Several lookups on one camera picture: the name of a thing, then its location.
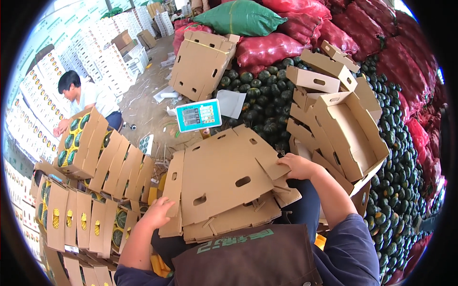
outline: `person's right hand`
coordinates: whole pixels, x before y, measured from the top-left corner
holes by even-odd
[[[291,169],[291,171],[287,174],[288,178],[298,180],[310,180],[312,175],[315,174],[321,167],[312,161],[292,153],[287,153],[285,157],[278,159],[277,164],[288,165]]]

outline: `person in background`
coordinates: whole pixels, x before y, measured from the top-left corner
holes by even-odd
[[[64,73],[58,84],[59,93],[70,100],[70,116],[73,116],[84,109],[94,107],[105,117],[108,125],[118,130],[121,127],[121,111],[115,102],[115,98],[110,98],[101,91],[93,82],[81,82],[76,71],[69,70]],[[59,137],[67,130],[69,119],[62,119],[59,125],[54,128],[55,137]]]
[[[170,221],[166,217],[167,210],[177,203],[161,197],[151,204],[132,230],[114,275],[116,285],[226,286],[291,281],[288,285],[379,286],[379,262],[371,235],[340,184],[322,166],[291,153],[278,159],[277,164],[289,166],[288,185],[302,194],[300,200],[289,205],[288,209],[282,209],[282,212],[293,212],[293,216],[288,217],[292,224],[256,227],[256,231],[268,229],[249,235],[254,239],[246,242],[239,241],[239,238],[243,238],[240,234],[249,232],[249,228],[224,234],[225,239],[214,239],[186,249],[183,237],[158,237],[158,229]],[[313,244],[320,203],[330,228],[324,251]],[[290,235],[289,230],[297,228],[301,230],[300,235]],[[282,239],[280,243],[270,245],[279,239]],[[221,240],[227,245],[211,247],[211,243],[217,245]],[[174,271],[172,277],[162,278],[151,271],[150,242],[164,263]]]
[[[172,22],[175,20],[179,20],[184,18],[185,16],[181,14],[181,10],[178,10],[175,14],[172,15],[172,18],[170,19]]]

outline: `man's arm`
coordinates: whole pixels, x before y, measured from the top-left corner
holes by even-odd
[[[120,265],[141,270],[151,269],[149,245],[153,232],[170,221],[165,214],[175,204],[168,200],[167,197],[161,197],[153,201],[145,215],[135,225],[119,258]]]
[[[291,168],[288,178],[311,181],[320,197],[329,229],[345,220],[349,214],[358,213],[347,192],[322,166],[291,153],[278,159],[277,163]]]

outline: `open cardboard tray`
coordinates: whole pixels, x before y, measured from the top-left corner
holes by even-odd
[[[169,209],[172,220],[159,235],[178,236],[181,226],[208,222],[276,187],[285,192],[279,196],[286,202],[300,198],[288,189],[284,175],[290,169],[277,165],[277,158],[267,142],[243,125],[174,153],[163,195],[180,203]]]

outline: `scale display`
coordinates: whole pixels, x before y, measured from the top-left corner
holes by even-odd
[[[199,101],[176,107],[178,128],[181,133],[221,126],[221,113],[217,99]]]

